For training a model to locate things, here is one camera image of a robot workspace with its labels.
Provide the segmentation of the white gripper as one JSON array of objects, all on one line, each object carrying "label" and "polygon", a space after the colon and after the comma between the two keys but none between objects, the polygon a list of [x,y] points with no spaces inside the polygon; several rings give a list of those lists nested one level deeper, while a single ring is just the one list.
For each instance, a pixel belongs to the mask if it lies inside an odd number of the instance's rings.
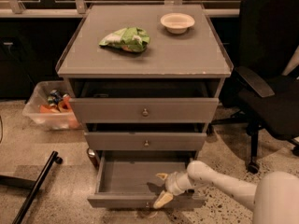
[{"label": "white gripper", "polygon": [[189,178],[186,171],[174,172],[172,174],[158,173],[156,175],[165,181],[166,191],[163,190],[153,204],[154,209],[160,209],[170,203],[174,196],[179,196],[188,189],[193,189],[193,181]]}]

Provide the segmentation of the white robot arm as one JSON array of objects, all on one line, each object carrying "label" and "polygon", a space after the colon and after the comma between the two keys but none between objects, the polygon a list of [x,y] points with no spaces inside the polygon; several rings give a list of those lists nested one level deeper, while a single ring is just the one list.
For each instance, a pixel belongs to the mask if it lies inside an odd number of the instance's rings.
[{"label": "white robot arm", "polygon": [[252,212],[252,224],[299,224],[299,178],[285,172],[264,176],[257,185],[216,172],[204,162],[191,161],[187,169],[157,174],[164,183],[153,207],[162,208],[188,189],[211,185]]}]

